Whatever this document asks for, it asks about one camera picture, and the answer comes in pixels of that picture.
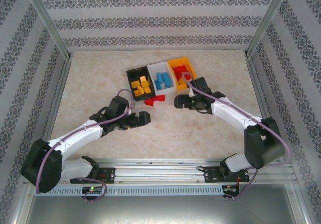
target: marble surface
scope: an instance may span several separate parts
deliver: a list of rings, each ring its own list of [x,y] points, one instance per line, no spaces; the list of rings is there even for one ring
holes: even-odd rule
[[[260,116],[259,107],[241,50],[215,51],[95,51],[75,52],[52,138],[83,124],[108,106],[121,88],[129,88],[126,71],[187,56],[197,76],[205,77],[212,92],[221,91],[235,104]],[[225,158],[244,150],[243,135],[224,120],[176,109],[174,97],[166,95],[153,107],[136,103],[151,123],[127,131],[115,130],[75,152],[71,158]]]

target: patterned wallpaper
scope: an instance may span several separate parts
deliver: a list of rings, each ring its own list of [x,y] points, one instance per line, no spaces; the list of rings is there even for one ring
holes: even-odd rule
[[[42,0],[71,52],[246,49],[271,0]]]
[[[321,222],[320,10],[320,0],[283,0],[252,56],[313,223]]]
[[[22,162],[44,135],[65,61],[29,0],[0,1],[0,35],[0,223],[7,223]]]

